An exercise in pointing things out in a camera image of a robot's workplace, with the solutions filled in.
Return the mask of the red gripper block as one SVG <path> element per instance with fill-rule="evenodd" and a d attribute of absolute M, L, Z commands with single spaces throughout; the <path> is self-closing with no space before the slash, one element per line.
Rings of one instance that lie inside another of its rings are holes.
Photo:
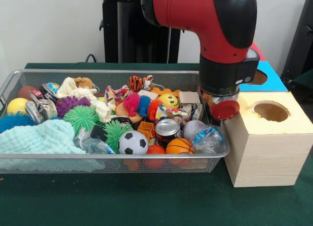
<path fill-rule="evenodd" d="M 215 120 L 228 120 L 235 117 L 240 109 L 236 100 L 224 100 L 210 105 L 210 112 Z"/>

